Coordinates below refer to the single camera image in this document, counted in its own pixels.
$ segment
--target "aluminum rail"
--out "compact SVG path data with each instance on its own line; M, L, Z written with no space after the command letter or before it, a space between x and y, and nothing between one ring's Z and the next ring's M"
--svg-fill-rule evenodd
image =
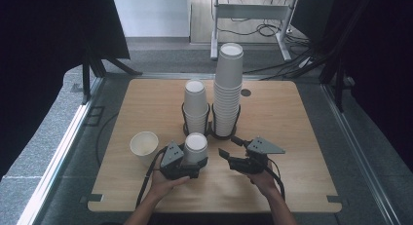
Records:
M347 142L349 143L350 149L356 159L358 167L361 171L361 174L364 176L364 179L367 183L368 188L373 195L374 200L378 208L380 209L385 221L389 225L400 224L397 215L394 211L394 206L387 196L382 184L380 183L376 172L370 166L367 158L362 151L360 144L357 141L355 134L349 122L346 119L344 113L340 112L334 102L334 95L329 86L321 84L321 89L324 92L324 95L330 105L330 108L337 120L338 125L340 126L341 131L346 137Z
M97 89L101 86L102 80L104 79L94 79L94 84L92 85L92 94L95 94ZM40 179L39 184L37 185L23 213L21 214L18 225L34 223L56 180L57 174L63 165L65 157L72 147L73 141L75 140L76 135L91 108L91 104L94 98L95 96L92 96L85 105L80 105L78 110L76 111L76 114L72 122L70 123L66 133L64 134L63 139L58 145L57 150L55 151L54 156L52 157L48 167L46 168L45 173Z

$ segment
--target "white paper cup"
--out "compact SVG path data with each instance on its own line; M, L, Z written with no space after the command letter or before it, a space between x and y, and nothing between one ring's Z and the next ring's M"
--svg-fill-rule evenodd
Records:
M223 88L236 88L243 82L243 48L239 44L222 45L216 66L215 82Z
M207 139L198 132L189 134L185 140L184 160L196 164L207 157Z
M149 167L157 154L158 136L150 131L143 131L131 139L131 151L142 164Z
M200 116L207 112L207 93L201 80L186 82L183 107L185 113L191 116Z

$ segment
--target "wooden tabletop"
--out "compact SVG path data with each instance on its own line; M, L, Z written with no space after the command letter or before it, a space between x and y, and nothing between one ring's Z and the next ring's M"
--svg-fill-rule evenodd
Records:
M174 140L185 141L181 104L187 80L136 79L130 82L110 138L89 202L92 211L133 211L145 167L131 152L131 138L141 131L154 132L159 148ZM213 81L204 80L206 97L213 104ZM337 196L319 144L297 88L292 82L244 81L242 112L236 136L252 140L261 136L286 151L269 155L280 168L286 202L293 212L337 212ZM207 137L208 163L199 178L174 188L156 207L161 212L266 212L266 199L246 176L229 170L218 148L231 156L244 157L245 150L230 140Z

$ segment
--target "black panel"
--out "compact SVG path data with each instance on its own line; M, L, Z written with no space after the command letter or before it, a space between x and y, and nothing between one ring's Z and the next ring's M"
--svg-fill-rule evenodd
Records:
M0 0L0 176L36 132L62 86L97 53L129 57L113 0Z
M413 170L413 0L371 0L344 53L357 102Z

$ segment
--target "stack of paper cups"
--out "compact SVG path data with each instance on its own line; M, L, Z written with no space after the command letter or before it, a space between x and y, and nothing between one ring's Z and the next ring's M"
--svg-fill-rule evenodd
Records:
M204 133L207 126L207 93L200 80L189 80L185 85L183 111L189 133Z
M243 87L243 48L235 43L222 45L216 67L214 90L214 123L219 136L231 134L237 122Z

